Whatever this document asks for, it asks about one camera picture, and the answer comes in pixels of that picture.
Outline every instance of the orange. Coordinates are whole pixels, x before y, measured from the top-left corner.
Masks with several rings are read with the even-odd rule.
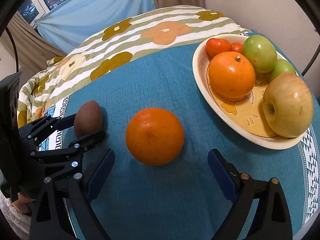
[[[242,53],[242,44],[239,42],[231,43],[232,51]]]
[[[232,51],[232,46],[227,40],[211,38],[205,44],[205,50],[211,57],[214,57],[221,52]]]
[[[215,56],[208,71],[213,89],[225,99],[240,99],[246,96],[255,83],[255,72],[250,61],[234,51]]]
[[[133,157],[148,165],[171,162],[182,149],[184,131],[179,119],[170,111],[152,107],[137,112],[125,134]]]

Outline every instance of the plate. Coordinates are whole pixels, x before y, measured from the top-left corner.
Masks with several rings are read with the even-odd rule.
[[[225,39],[230,43],[239,42],[243,44],[248,37],[239,34],[221,34],[214,36],[214,38]],[[288,149],[296,145],[302,139],[304,133],[295,138],[285,138],[272,134],[273,131],[266,123],[261,108],[258,107],[260,104],[259,100],[262,100],[264,88],[267,85],[267,83],[263,83],[265,77],[261,76],[261,84],[257,83],[259,79],[257,78],[257,86],[247,95],[246,100],[248,100],[248,102],[242,101],[234,103],[226,101],[220,98],[212,88],[209,88],[210,81],[207,79],[207,70],[210,58],[205,51],[207,41],[208,39],[202,42],[196,49],[192,59],[192,68],[198,88],[209,106],[234,131],[257,145],[275,150]],[[282,58],[286,60],[278,52],[277,57],[278,59]]]

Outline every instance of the apple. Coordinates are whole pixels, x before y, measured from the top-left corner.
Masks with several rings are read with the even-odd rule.
[[[280,58],[280,59],[277,59],[275,68],[268,73],[269,81],[271,82],[271,80],[275,79],[277,76],[279,76],[282,73],[295,74],[296,71],[288,61]]]
[[[312,121],[313,98],[307,84],[296,74],[283,73],[264,91],[262,108],[270,128],[278,135],[294,138]]]
[[[256,73],[268,73],[275,67],[277,52],[272,43],[261,35],[247,38],[242,54],[251,62]]]

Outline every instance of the green fruit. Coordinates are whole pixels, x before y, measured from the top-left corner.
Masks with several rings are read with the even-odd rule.
[[[251,62],[256,73],[273,70],[277,52],[272,43],[260,35],[252,35],[243,44],[242,54]]]
[[[269,81],[273,80],[282,73],[295,74],[296,71],[288,61],[284,59],[278,59],[275,64],[275,68],[268,73]]]

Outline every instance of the beige wall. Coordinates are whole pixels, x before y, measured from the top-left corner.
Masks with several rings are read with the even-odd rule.
[[[0,42],[0,80],[16,72],[16,61]]]
[[[206,8],[223,12],[244,28],[269,37],[302,72],[316,51],[320,37],[294,0],[205,0]],[[320,96],[320,56],[305,75]]]

